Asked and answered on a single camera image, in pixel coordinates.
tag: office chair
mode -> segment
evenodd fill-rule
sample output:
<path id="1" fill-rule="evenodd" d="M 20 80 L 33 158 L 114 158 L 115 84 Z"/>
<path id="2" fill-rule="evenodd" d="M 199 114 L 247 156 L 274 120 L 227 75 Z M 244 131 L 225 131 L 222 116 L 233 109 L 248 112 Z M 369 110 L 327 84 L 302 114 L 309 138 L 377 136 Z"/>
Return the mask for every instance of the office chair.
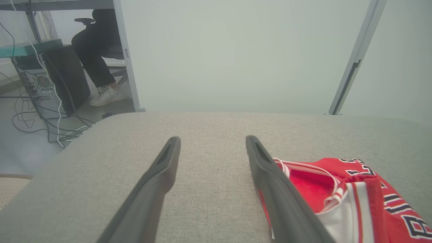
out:
<path id="1" fill-rule="evenodd" d="M 75 19 L 75 22 L 81 22 L 86 27 L 89 27 L 92 23 L 95 22 L 95 20 L 88 19 L 88 18 L 79 18 L 79 19 Z M 121 45 L 112 45 L 108 49 L 104 50 L 101 53 L 101 56 L 105 58 L 115 58 L 118 60 L 124 60 L 123 48 L 121 47 Z M 121 79 L 118 81 L 118 85 L 122 85 L 128 80 L 126 67 L 123 67 L 119 71 L 111 73 L 111 75 L 114 77 L 121 76 Z"/>

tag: leg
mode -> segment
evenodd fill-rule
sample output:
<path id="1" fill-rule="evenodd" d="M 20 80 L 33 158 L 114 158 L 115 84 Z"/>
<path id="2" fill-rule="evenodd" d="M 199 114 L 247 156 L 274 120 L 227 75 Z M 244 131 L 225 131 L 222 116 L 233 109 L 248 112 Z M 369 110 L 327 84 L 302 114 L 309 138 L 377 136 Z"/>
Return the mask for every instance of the leg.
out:
<path id="1" fill-rule="evenodd" d="M 110 85 L 115 88 L 114 77 L 101 57 L 111 44 L 104 28 L 92 25 L 72 38 L 72 46 L 96 87 Z"/>

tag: beige chair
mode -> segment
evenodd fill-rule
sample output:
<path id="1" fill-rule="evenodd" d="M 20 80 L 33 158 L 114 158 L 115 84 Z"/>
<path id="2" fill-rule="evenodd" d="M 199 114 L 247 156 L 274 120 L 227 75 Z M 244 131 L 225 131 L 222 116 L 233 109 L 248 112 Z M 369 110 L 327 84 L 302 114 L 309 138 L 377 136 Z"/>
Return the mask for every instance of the beige chair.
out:
<path id="1" fill-rule="evenodd" d="M 25 175 L 0 174 L 0 210 L 2 210 L 32 178 L 32 176 Z"/>

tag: person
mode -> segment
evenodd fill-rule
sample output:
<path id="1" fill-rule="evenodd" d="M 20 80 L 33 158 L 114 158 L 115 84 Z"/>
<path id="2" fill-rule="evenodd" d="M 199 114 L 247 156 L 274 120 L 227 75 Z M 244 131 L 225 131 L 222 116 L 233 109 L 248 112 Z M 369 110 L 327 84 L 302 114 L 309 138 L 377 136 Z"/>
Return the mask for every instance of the person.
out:
<path id="1" fill-rule="evenodd" d="M 76 34 L 72 46 L 99 91 L 98 96 L 91 98 L 90 105 L 104 106 L 127 98 L 101 56 L 110 46 L 121 44 L 120 35 L 114 10 L 94 10 L 92 15 L 95 23 Z"/>

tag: desk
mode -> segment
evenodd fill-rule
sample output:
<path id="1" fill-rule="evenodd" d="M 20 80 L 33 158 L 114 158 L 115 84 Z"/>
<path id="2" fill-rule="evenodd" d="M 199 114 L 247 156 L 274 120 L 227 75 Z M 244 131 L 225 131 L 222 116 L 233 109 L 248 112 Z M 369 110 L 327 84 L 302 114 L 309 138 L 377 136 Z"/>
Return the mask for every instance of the desk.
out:
<path id="1" fill-rule="evenodd" d="M 16 10 L 28 11 L 27 0 L 14 0 Z M 113 9 L 112 1 L 106 0 L 33 0 L 33 11 Z M 13 10 L 10 0 L 0 0 L 0 10 Z"/>

